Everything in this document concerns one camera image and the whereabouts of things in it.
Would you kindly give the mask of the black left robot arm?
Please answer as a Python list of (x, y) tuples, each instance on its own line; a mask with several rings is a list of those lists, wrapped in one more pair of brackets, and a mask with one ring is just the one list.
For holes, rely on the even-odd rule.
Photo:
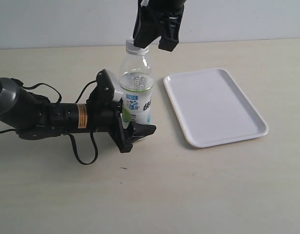
[(105, 132), (121, 153), (128, 153), (133, 143), (152, 135), (156, 127), (130, 122), (123, 127), (122, 99), (108, 74), (97, 76), (95, 89), (85, 104), (51, 103), (31, 92), (20, 80), (0, 78), (0, 121), (13, 127), (25, 140), (38, 140), (61, 135)]

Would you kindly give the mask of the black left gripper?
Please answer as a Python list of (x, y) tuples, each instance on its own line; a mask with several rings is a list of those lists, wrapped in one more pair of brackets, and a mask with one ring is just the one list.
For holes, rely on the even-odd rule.
[(121, 153), (132, 150), (132, 143), (148, 137), (156, 131), (156, 126), (131, 121), (125, 129), (121, 119), (122, 99), (105, 101), (98, 90), (93, 90), (86, 101), (88, 129), (93, 132), (108, 133)]

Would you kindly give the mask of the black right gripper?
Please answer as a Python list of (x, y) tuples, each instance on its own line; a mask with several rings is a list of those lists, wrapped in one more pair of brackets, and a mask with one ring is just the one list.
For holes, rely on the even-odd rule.
[(179, 43), (185, 3), (186, 0), (139, 0), (134, 45), (145, 48), (160, 37), (159, 49), (172, 52)]

